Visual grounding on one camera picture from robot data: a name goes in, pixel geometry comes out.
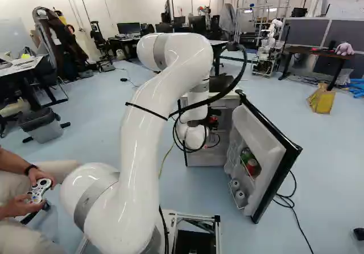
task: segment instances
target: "floor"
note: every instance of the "floor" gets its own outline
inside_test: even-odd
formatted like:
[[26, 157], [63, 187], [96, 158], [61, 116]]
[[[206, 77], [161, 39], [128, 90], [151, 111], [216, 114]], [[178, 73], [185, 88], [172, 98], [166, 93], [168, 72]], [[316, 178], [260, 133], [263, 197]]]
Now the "floor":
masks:
[[[241, 63], [222, 60], [221, 72], [235, 75]], [[70, 101], [53, 107], [62, 121], [70, 121], [61, 138], [46, 144], [32, 141], [22, 144], [26, 136], [12, 130], [0, 140], [5, 148], [31, 162], [52, 159], [77, 159], [81, 163], [104, 162], [118, 166], [119, 125], [125, 102], [135, 85], [155, 76], [151, 71], [128, 62], [118, 62], [119, 69], [96, 74], [88, 79], [67, 84]], [[249, 100], [263, 112], [303, 152], [292, 168], [298, 188], [293, 200], [302, 229], [314, 252], [360, 253], [350, 231], [364, 226], [363, 173], [364, 100], [338, 92], [330, 115], [312, 113], [306, 98], [315, 86], [276, 77], [251, 76], [250, 65], [240, 82]], [[159, 158], [172, 145], [172, 121], [163, 132]], [[271, 203], [259, 224], [253, 224], [236, 209], [228, 192], [228, 178], [222, 168], [186, 168], [183, 154], [174, 148], [164, 164], [160, 179], [162, 208], [202, 215], [221, 215], [223, 253], [309, 253], [293, 213]], [[293, 182], [287, 177], [280, 193], [291, 192]], [[65, 213], [58, 200], [59, 187], [47, 193], [57, 207], [60, 244], [73, 254], [82, 233]]]

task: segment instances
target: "open fridge door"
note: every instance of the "open fridge door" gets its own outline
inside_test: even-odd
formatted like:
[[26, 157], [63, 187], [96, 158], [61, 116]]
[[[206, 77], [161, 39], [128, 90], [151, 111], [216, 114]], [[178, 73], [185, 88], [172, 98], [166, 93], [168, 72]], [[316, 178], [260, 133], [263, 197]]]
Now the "open fridge door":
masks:
[[244, 94], [234, 109], [224, 171], [245, 216], [258, 223], [302, 148], [290, 141]]

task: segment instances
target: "person's hand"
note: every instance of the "person's hand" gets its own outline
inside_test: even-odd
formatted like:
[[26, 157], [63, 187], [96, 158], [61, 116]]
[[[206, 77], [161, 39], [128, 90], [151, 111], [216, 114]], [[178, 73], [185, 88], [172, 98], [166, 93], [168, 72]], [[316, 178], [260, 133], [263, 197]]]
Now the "person's hand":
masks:
[[28, 177], [30, 179], [32, 186], [35, 186], [36, 181], [39, 179], [42, 179], [42, 178], [47, 178], [52, 181], [52, 189], [54, 189], [57, 184], [56, 179], [51, 174], [45, 173], [39, 169], [36, 169], [35, 167], [33, 167], [29, 170]]
[[23, 194], [10, 200], [8, 204], [2, 207], [4, 217], [25, 216], [28, 213], [40, 211], [46, 202], [43, 200], [39, 204], [27, 204], [25, 200], [31, 200], [31, 195]]

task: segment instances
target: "pink stuffed toy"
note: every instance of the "pink stuffed toy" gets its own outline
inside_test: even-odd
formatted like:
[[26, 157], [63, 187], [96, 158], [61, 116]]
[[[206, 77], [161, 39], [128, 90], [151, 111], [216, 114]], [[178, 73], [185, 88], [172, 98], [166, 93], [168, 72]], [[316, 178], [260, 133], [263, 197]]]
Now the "pink stuffed toy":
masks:
[[350, 43], [341, 43], [337, 48], [336, 48], [336, 54], [337, 55], [342, 55], [342, 56], [346, 56], [346, 55], [354, 55], [355, 52], [351, 46]]

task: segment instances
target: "game controller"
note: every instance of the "game controller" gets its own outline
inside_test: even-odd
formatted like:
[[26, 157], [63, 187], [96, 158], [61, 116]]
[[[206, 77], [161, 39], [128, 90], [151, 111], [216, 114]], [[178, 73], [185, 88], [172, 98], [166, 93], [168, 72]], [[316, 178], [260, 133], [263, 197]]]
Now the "game controller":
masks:
[[42, 178], [36, 181], [35, 186], [32, 186], [32, 191], [29, 191], [28, 194], [31, 194], [31, 200], [28, 200], [28, 204], [39, 204], [43, 200], [43, 194], [49, 190], [52, 186], [52, 181], [47, 178]]

